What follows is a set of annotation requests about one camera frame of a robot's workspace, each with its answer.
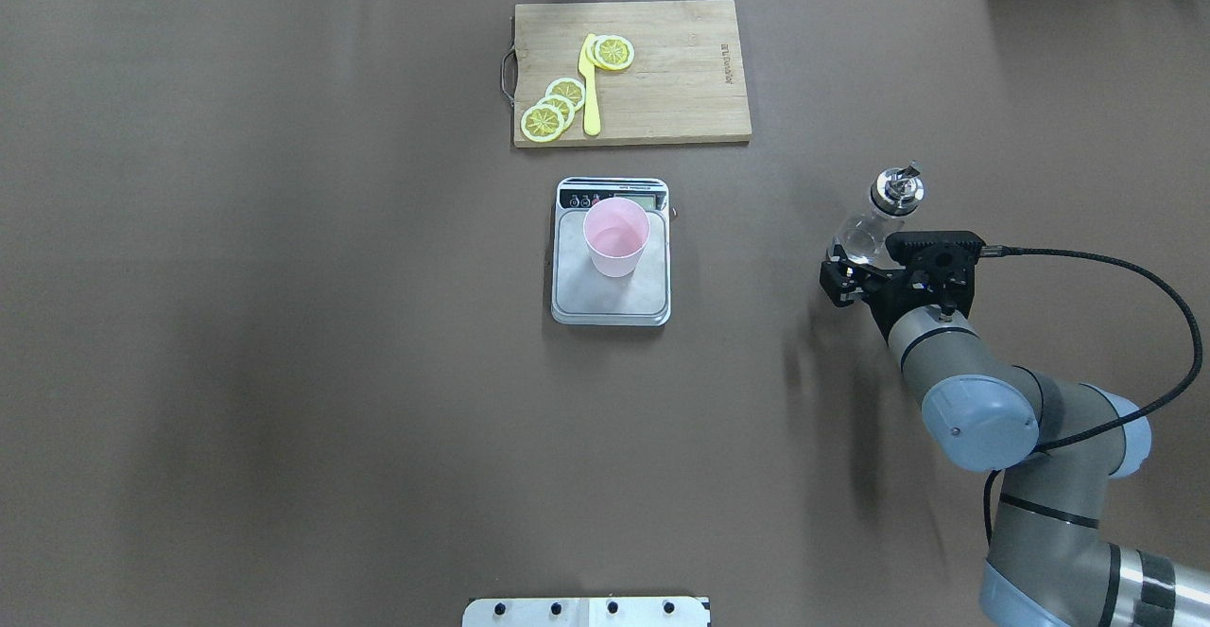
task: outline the cutting board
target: cutting board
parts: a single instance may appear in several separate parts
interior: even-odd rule
[[[518,148],[745,143],[751,139],[748,85],[734,1],[565,2],[517,6]],[[576,76],[589,33],[627,36],[634,63],[597,70],[600,136],[584,136],[583,110],[558,140],[532,143],[520,119],[559,76]]]

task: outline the knife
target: knife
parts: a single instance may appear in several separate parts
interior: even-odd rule
[[[584,136],[600,136],[601,132],[601,113],[597,107],[597,65],[588,58],[593,41],[597,41],[597,35],[589,33],[584,45],[580,46],[580,74],[584,76]]]

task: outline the bottle with metal cap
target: bottle with metal cap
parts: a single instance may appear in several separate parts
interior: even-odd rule
[[[883,270],[899,268],[887,257],[887,236],[903,229],[908,214],[923,200],[924,182],[916,162],[882,171],[870,186],[865,209],[851,214],[840,226],[828,247],[828,255],[831,257],[834,245],[841,245],[852,261]]]

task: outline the light blue joint cap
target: light blue joint cap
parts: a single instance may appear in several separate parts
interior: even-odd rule
[[[999,627],[1071,627],[1004,579],[989,563],[979,592],[984,615]]]
[[[1139,412],[1139,405],[1125,399],[1122,396],[1114,396],[1110,391],[1097,389],[1093,386],[1091,382],[1084,382],[1084,386],[1097,391],[1097,393],[1105,396],[1105,399],[1110,399],[1110,404],[1113,405],[1113,412],[1118,413],[1119,418],[1123,418],[1133,412]],[[1127,453],[1122,458],[1122,464],[1119,464],[1117,471],[1110,474],[1111,478],[1124,478],[1131,476],[1133,472],[1139,471],[1142,466],[1143,460],[1151,454],[1151,422],[1147,418],[1133,420],[1122,427],[1127,437]]]
[[[981,374],[943,379],[924,393],[924,427],[969,471],[1008,468],[1038,444],[1033,407],[1007,381]]]

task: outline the plastic cup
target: plastic cup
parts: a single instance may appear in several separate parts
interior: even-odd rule
[[[634,272],[649,236],[647,212],[627,197],[597,201],[584,217],[588,253],[605,277],[626,277]]]

